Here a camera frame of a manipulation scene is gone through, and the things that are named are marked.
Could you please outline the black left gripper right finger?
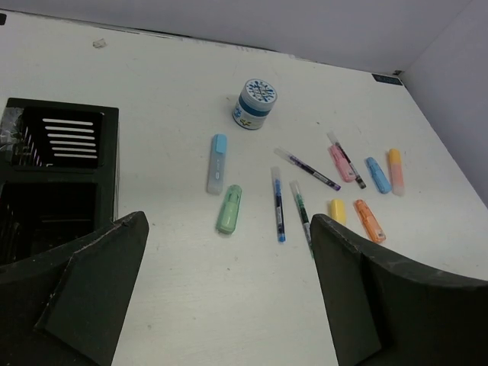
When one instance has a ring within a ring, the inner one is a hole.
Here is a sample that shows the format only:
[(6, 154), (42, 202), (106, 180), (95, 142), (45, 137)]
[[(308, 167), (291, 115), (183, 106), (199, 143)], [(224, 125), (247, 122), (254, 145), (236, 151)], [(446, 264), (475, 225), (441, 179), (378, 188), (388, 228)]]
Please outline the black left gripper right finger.
[(487, 282), (433, 268), (324, 214), (310, 226), (340, 365), (485, 365)]

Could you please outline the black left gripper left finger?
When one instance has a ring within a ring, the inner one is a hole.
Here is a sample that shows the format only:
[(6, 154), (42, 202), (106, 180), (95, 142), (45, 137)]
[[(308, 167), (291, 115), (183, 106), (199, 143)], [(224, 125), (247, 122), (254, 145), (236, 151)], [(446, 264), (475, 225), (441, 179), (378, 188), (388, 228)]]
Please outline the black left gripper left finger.
[(148, 234), (137, 211), (2, 265), (1, 363), (111, 364)]

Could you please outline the yellow cap highlighter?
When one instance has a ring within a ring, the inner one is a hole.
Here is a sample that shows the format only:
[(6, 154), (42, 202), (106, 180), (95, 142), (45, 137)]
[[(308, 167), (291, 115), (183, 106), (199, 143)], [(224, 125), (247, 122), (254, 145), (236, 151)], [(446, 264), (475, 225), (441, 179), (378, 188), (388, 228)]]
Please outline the yellow cap highlighter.
[(340, 199), (331, 200), (329, 203), (329, 212), (331, 218), (333, 218), (334, 221), (342, 224), (343, 226), (346, 225), (347, 215), (346, 215), (345, 203), (343, 200)]

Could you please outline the blue ink pen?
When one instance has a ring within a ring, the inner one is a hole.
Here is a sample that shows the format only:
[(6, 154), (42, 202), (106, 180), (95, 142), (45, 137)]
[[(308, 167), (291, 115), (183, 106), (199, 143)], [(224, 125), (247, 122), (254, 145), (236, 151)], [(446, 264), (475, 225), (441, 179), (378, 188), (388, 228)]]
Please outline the blue ink pen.
[(271, 168), (271, 178), (274, 188), (274, 210), (276, 213), (278, 241), (279, 243), (284, 243), (286, 241), (286, 235), (284, 226), (281, 171), (277, 166)]

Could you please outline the green ink pen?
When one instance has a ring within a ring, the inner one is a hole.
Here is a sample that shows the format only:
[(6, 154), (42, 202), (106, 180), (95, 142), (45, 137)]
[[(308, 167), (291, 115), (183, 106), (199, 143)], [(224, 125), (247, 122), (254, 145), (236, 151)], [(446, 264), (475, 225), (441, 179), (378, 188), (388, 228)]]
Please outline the green ink pen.
[(290, 182), (290, 187), (291, 191), (293, 194), (293, 198), (295, 201), (295, 204), (297, 206), (297, 210), (300, 216), (300, 222), (303, 227), (303, 233), (306, 237), (307, 245), (310, 250), (310, 254), (313, 255), (313, 250), (312, 250), (312, 238), (310, 234), (310, 219), (307, 214), (307, 210), (305, 208), (304, 200), (303, 200), (303, 195), (301, 194), (300, 186), (297, 180), (291, 181)]

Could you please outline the orange cap highlighter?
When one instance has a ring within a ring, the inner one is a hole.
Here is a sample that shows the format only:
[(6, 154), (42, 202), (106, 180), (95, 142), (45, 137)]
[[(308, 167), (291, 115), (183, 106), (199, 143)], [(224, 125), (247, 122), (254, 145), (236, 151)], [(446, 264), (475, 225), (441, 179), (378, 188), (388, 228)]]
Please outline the orange cap highlighter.
[(397, 196), (403, 196), (405, 194), (405, 185), (400, 151), (398, 149), (390, 149), (388, 159), (392, 192)]

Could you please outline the black ink pen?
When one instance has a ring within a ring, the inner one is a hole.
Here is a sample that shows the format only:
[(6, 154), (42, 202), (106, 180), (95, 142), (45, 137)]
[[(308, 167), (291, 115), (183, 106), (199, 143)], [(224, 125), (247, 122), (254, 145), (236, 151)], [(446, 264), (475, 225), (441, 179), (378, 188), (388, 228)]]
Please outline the black ink pen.
[(358, 184), (358, 186), (360, 187), (360, 189), (365, 189), (366, 188), (366, 184), (364, 183), (363, 178), (360, 176), (360, 174), (358, 173), (357, 169), (352, 164), (352, 161), (350, 160), (350, 158), (346, 154), (345, 150), (342, 148), (342, 145), (340, 144), (339, 140), (336, 138), (335, 134), (333, 132), (328, 132), (327, 133), (327, 136), (329, 138), (329, 141), (330, 141), (331, 145), (336, 145), (338, 148), (340, 148), (340, 150), (342, 151), (344, 157), (347, 159), (349, 165), (351, 166), (353, 172), (355, 173), (355, 180), (354, 181)]

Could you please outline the purple ink pen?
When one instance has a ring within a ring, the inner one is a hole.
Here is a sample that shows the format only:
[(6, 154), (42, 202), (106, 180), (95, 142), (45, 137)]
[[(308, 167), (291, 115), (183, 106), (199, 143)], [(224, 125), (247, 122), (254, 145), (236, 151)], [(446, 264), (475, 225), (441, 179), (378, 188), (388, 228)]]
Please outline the purple ink pen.
[(302, 161), (295, 155), (291, 154), (287, 150), (282, 148), (275, 148), (274, 153), (280, 156), (282, 159), (288, 161), (290, 164), (295, 165), (298, 168), (302, 169), (307, 174), (312, 175), (314, 178), (318, 179), (319, 181), (321, 181), (323, 184), (327, 185), (331, 189), (335, 191), (339, 191), (341, 189), (340, 185), (335, 183), (333, 180), (327, 178), (324, 174), (318, 172), (316, 169), (306, 164), (304, 161)]

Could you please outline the white blue round jar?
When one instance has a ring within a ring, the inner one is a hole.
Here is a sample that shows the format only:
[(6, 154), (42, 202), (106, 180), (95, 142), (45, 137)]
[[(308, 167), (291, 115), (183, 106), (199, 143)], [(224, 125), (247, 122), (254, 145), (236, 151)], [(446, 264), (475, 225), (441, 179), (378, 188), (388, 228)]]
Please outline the white blue round jar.
[(259, 130), (277, 99), (278, 93), (270, 83), (261, 79), (250, 79), (239, 94), (233, 119), (242, 128)]

